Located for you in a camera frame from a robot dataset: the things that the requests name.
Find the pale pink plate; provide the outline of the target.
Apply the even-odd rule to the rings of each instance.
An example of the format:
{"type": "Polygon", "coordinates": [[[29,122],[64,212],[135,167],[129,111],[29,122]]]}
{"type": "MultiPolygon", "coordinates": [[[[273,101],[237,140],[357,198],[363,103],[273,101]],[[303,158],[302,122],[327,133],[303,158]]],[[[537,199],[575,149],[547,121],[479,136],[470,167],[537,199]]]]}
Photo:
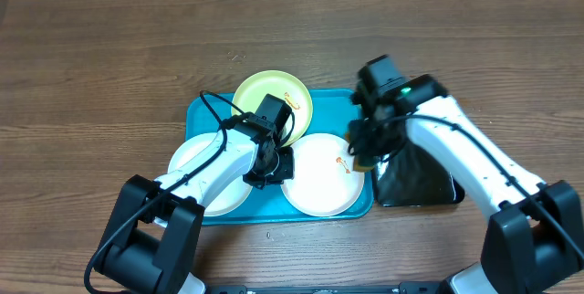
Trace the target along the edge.
{"type": "Polygon", "coordinates": [[[365,174],[353,169],[345,139],[313,133],[292,144],[294,177],[282,184],[284,196],[300,212],[315,217],[341,214],[359,198],[365,174]]]}

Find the yellow plate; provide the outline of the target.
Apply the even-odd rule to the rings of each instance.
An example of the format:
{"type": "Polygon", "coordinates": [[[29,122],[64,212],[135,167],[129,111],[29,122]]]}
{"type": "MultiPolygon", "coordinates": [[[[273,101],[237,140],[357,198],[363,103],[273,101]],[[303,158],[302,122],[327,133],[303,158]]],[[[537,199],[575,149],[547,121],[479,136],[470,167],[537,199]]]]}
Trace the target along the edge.
{"type": "Polygon", "coordinates": [[[294,129],[285,146],[297,141],[308,129],[313,115],[313,101],[307,87],[295,76],[281,70],[265,70],[248,77],[232,99],[242,111],[256,111],[266,94],[282,99],[295,115],[288,119],[285,131],[294,129]]]}

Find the green yellow sponge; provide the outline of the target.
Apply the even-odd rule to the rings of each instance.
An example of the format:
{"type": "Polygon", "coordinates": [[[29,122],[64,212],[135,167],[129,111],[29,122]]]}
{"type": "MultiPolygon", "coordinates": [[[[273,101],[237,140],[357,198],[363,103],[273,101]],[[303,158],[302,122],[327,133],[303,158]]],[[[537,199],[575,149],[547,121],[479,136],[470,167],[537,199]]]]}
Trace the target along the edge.
{"type": "Polygon", "coordinates": [[[344,139],[349,144],[347,152],[353,157],[352,169],[354,171],[366,173],[371,171],[379,162],[380,157],[374,155],[374,149],[371,147],[367,136],[359,136],[347,131],[344,139]]]}

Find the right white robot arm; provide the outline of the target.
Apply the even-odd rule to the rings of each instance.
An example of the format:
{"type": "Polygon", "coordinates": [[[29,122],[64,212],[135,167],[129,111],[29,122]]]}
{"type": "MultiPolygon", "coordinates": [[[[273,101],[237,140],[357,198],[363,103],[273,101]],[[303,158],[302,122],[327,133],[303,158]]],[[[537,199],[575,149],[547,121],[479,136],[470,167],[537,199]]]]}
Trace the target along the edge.
{"type": "Polygon", "coordinates": [[[364,113],[349,125],[357,170],[411,142],[437,161],[487,221],[479,262],[441,293],[543,293],[583,269],[583,215],[565,181],[546,184],[511,160],[429,75],[366,75],[351,98],[364,113]]]}

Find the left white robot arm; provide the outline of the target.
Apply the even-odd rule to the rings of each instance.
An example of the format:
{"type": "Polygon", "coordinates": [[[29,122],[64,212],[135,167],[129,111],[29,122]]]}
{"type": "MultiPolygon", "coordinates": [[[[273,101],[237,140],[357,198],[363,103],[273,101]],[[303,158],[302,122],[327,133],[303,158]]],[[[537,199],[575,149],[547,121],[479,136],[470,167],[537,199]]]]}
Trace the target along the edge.
{"type": "Polygon", "coordinates": [[[222,121],[214,139],[176,170],[121,188],[84,285],[93,271],[127,293],[204,293],[191,271],[205,209],[233,181],[259,185],[291,170],[284,121],[245,113],[222,121]]]}

